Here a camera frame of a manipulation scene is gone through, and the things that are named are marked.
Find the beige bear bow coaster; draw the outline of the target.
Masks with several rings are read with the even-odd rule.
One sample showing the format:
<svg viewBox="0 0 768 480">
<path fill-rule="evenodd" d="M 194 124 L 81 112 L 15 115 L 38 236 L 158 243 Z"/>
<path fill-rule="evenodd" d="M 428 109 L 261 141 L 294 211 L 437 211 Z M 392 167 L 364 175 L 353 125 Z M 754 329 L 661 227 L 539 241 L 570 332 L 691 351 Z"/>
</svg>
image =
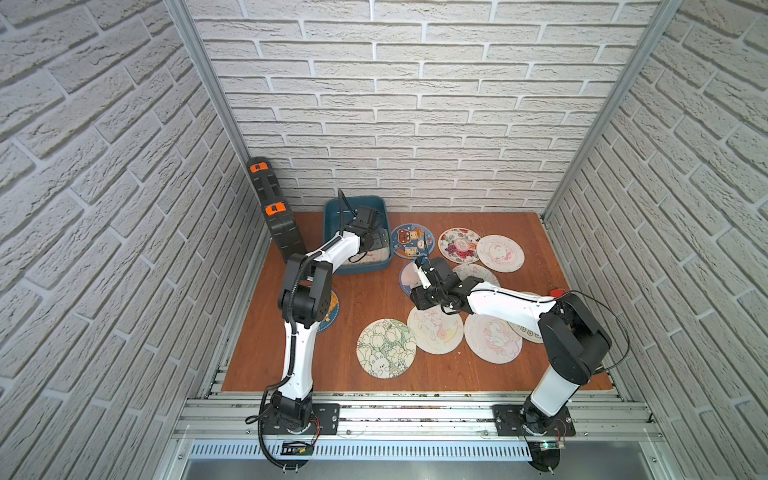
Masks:
<svg viewBox="0 0 768 480">
<path fill-rule="evenodd" d="M 386 229 L 379 229 L 374 234 L 374 243 L 370 250 L 350 257 L 345 265 L 371 264 L 386 261 L 390 257 L 389 233 Z"/>
</svg>

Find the teal storage box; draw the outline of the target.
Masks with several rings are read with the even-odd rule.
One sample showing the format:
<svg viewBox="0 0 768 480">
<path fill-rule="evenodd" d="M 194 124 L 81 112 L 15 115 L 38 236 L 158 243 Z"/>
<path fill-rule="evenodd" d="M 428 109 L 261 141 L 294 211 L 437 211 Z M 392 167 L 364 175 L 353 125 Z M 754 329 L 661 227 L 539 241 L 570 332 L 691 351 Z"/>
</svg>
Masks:
<svg viewBox="0 0 768 480">
<path fill-rule="evenodd" d="M 378 196 L 357 196 L 357 197 L 348 197 L 347 200 L 349 201 L 349 204 L 354 210 L 357 210 L 360 206 L 366 206 L 366 207 L 371 207 L 371 208 L 382 211 L 386 216 L 386 228 L 389 231 L 389 240 L 390 240 L 390 222 L 389 222 L 389 217 L 387 213 L 387 206 L 383 198 Z M 330 240 L 333 237 L 333 235 L 339 230 L 340 219 L 343 220 L 344 224 L 347 224 L 352 218 L 353 218 L 353 213 L 349 210 L 347 206 L 340 207 L 338 199 L 329 200 L 324 207 L 323 242 L 327 242 L 328 240 Z M 334 274 L 335 275 L 358 275 L 358 274 L 367 274 L 367 273 L 383 271 L 390 266 L 393 256 L 394 254 L 392 252 L 392 247 L 390 243 L 390 257 L 386 261 L 380 262 L 380 263 L 356 264 L 356 265 L 345 265 L 345 262 L 346 262 L 345 261 L 334 272 Z"/>
</svg>

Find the cream pink character coaster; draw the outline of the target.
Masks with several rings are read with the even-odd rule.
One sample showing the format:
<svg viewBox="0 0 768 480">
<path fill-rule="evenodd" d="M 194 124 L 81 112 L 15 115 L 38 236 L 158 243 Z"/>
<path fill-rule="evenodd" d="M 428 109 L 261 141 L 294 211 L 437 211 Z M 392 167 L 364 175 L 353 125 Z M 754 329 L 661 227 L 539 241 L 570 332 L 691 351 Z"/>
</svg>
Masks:
<svg viewBox="0 0 768 480">
<path fill-rule="evenodd" d="M 433 355 L 454 351 L 464 337 L 464 323 L 459 314 L 447 314 L 440 306 L 426 310 L 414 307 L 407 325 L 413 332 L 417 347 Z"/>
</svg>

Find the dark blue cartoon coaster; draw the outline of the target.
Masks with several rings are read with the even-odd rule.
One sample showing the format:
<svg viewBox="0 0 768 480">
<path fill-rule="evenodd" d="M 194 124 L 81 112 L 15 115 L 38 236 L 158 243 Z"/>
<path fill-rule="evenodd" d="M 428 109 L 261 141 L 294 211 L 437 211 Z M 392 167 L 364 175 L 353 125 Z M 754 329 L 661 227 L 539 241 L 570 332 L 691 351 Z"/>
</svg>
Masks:
<svg viewBox="0 0 768 480">
<path fill-rule="evenodd" d="M 340 313 L 340 301 L 337 293 L 334 290 L 332 290 L 329 310 L 326 316 L 324 317 L 324 319 L 320 322 L 318 332 L 324 332 L 328 330 L 333 325 L 335 320 L 338 318 L 339 313 Z"/>
</svg>

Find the green bunnies coaster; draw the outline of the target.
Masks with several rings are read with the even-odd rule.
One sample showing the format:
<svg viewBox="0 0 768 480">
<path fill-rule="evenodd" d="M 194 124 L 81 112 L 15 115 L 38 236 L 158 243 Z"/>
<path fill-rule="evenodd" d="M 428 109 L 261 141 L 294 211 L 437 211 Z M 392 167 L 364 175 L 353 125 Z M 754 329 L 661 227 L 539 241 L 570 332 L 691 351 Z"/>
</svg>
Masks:
<svg viewBox="0 0 768 480">
<path fill-rule="evenodd" d="M 383 318 L 361 332 L 356 355 L 363 370 L 377 379 L 392 379 L 404 374 L 417 353 L 416 338 L 403 322 Z"/>
</svg>

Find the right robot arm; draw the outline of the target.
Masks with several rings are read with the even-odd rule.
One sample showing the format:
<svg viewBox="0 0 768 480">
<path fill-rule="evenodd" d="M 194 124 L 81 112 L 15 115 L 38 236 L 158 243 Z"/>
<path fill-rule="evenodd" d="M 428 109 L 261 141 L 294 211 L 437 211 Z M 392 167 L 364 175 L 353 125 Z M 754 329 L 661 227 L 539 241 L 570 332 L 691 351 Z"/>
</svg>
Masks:
<svg viewBox="0 0 768 480">
<path fill-rule="evenodd" d="M 578 294 L 538 296 L 496 287 L 478 277 L 462 280 L 442 258 L 414 260 L 418 284 L 410 298 L 419 310 L 487 315 L 538 334 L 549 367 L 520 409 L 530 432 L 541 435 L 564 418 L 566 403 L 589 383 L 612 346 L 608 333 Z"/>
</svg>

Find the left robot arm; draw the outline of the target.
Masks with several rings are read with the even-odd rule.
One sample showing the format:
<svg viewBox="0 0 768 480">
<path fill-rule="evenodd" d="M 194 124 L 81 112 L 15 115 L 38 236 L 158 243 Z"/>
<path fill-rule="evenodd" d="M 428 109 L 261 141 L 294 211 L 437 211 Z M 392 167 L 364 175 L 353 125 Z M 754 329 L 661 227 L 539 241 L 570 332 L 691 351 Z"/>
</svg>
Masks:
<svg viewBox="0 0 768 480">
<path fill-rule="evenodd" d="M 313 421 L 313 356 L 319 325 L 330 309 L 333 274 L 349 258 L 381 244 L 384 212 L 361 205 L 351 213 L 350 218 L 339 213 L 339 229 L 322 246 L 287 261 L 278 301 L 286 333 L 282 379 L 266 391 L 270 411 L 293 431 Z"/>
</svg>

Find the lavender bear coaster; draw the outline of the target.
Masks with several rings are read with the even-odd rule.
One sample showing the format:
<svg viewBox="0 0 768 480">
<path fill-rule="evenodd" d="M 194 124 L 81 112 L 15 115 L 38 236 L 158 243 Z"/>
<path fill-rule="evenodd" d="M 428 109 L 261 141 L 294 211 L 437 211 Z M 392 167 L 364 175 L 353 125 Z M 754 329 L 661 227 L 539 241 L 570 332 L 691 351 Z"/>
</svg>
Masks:
<svg viewBox="0 0 768 480">
<path fill-rule="evenodd" d="M 432 282 L 427 274 L 421 271 L 421 267 L 428 261 L 427 257 L 420 256 L 407 263 L 400 272 L 399 284 L 406 296 L 410 296 L 416 287 L 429 288 Z"/>
</svg>

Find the white butterfly coaster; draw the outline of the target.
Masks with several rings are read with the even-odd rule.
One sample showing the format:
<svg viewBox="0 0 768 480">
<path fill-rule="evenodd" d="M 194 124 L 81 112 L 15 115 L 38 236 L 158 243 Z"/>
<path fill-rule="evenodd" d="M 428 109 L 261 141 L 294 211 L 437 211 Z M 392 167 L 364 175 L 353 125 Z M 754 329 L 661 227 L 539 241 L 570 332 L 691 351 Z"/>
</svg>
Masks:
<svg viewBox="0 0 768 480">
<path fill-rule="evenodd" d="M 453 271 L 462 281 L 466 280 L 468 277 L 475 277 L 496 287 L 500 286 L 500 282 L 497 277 L 490 270 L 478 264 L 457 265 L 453 268 Z"/>
</svg>

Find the blue cartoon animals coaster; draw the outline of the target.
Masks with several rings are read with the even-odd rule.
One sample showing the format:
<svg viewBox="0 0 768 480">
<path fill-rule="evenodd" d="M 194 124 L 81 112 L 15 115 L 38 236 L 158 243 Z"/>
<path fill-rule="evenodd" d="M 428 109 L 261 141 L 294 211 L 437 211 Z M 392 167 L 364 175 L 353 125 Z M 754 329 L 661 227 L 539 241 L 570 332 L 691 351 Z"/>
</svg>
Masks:
<svg viewBox="0 0 768 480">
<path fill-rule="evenodd" d="M 433 233 L 423 225 L 407 223 L 395 227 L 390 233 L 393 253 L 401 258 L 414 259 L 429 256 L 435 248 Z"/>
</svg>

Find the floral pink coaster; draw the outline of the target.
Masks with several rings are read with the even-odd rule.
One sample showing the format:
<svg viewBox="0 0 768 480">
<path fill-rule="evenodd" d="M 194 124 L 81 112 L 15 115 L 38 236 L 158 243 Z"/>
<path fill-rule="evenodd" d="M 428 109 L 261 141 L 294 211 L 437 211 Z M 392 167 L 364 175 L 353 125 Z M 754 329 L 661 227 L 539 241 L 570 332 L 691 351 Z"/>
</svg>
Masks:
<svg viewBox="0 0 768 480">
<path fill-rule="evenodd" d="M 468 228 L 453 227 L 445 230 L 437 244 L 443 257 L 456 264 L 471 264 L 479 260 L 477 253 L 481 236 Z"/>
</svg>

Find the white pink sketch coaster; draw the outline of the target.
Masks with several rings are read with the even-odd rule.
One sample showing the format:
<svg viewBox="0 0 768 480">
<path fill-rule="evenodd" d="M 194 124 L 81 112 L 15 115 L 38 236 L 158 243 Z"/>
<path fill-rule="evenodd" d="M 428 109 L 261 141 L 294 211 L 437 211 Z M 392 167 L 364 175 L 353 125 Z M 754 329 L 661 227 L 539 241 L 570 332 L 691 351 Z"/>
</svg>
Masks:
<svg viewBox="0 0 768 480">
<path fill-rule="evenodd" d="M 487 268 L 501 273 L 515 272 L 525 262 L 521 246 L 502 235 L 482 237 L 477 243 L 477 254 Z"/>
</svg>

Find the pink piglet coaster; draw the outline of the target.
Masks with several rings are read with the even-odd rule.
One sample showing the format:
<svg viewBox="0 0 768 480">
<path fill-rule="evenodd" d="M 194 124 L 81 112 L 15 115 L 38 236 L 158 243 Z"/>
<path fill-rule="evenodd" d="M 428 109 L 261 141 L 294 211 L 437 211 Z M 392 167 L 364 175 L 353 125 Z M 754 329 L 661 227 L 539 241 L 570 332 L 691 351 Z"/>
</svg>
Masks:
<svg viewBox="0 0 768 480">
<path fill-rule="evenodd" d="M 523 338 L 508 322 L 489 315 L 470 314 L 464 336 L 472 352 L 492 364 L 512 362 L 523 346 Z"/>
</svg>

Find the black orange tool case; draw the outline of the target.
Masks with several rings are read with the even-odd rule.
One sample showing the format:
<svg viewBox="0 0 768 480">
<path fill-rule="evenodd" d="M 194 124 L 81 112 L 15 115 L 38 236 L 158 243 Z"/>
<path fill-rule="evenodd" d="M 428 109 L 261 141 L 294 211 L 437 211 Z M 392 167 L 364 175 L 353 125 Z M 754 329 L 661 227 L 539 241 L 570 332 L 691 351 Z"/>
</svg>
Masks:
<svg viewBox="0 0 768 480">
<path fill-rule="evenodd" d="M 247 169 L 261 213 L 283 259 L 287 261 L 293 254 L 306 254 L 307 248 L 295 215 L 270 161 L 265 157 L 253 157 L 248 161 Z"/>
</svg>

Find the white dog face coaster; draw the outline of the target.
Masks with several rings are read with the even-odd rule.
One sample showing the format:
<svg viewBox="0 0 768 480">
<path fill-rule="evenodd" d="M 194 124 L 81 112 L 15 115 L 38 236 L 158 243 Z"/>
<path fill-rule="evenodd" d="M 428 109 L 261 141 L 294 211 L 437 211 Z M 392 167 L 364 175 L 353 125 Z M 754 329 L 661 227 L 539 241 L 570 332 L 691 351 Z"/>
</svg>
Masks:
<svg viewBox="0 0 768 480">
<path fill-rule="evenodd" d="M 533 292 L 514 292 L 514 295 L 524 299 L 521 311 L 514 314 L 512 327 L 524 339 L 536 344 L 542 344 L 543 339 L 538 330 L 541 314 L 542 297 Z"/>
</svg>

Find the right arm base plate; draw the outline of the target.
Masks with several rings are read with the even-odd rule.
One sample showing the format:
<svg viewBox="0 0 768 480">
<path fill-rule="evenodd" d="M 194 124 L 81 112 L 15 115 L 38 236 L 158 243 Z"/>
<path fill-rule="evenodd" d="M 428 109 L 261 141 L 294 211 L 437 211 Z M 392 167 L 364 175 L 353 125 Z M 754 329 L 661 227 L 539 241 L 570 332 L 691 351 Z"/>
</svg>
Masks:
<svg viewBox="0 0 768 480">
<path fill-rule="evenodd" d="M 495 404 L 491 407 L 497 434 L 501 437 L 576 435 L 574 420 L 567 406 L 547 416 L 532 404 Z"/>
</svg>

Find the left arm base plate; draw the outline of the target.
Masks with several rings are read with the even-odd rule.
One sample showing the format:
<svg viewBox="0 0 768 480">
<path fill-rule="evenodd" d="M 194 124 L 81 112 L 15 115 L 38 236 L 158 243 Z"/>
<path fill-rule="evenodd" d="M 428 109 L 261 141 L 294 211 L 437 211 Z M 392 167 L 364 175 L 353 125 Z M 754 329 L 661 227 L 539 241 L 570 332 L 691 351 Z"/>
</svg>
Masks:
<svg viewBox="0 0 768 480">
<path fill-rule="evenodd" d="M 316 403 L 299 416 L 271 409 L 260 425 L 267 435 L 335 435 L 341 407 L 338 403 Z"/>
</svg>

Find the aluminium rail frame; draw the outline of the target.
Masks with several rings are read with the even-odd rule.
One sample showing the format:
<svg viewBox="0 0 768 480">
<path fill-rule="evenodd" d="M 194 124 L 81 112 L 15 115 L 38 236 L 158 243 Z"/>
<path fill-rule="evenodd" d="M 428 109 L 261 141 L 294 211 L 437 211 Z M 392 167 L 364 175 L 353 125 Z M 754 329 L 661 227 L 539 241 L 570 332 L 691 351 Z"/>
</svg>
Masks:
<svg viewBox="0 0 768 480">
<path fill-rule="evenodd" d="M 289 430 L 258 412 L 255 395 L 189 400 L 172 429 L 182 459 L 250 459 L 261 445 L 280 457 L 289 442 L 313 444 L 309 460 L 528 461 L 532 447 L 565 449 L 580 442 L 638 443 L 649 452 L 665 440 L 643 403 L 615 392 L 576 394 L 564 418 L 536 435 L 514 420 L 524 393 L 326 393 L 316 421 Z"/>
</svg>

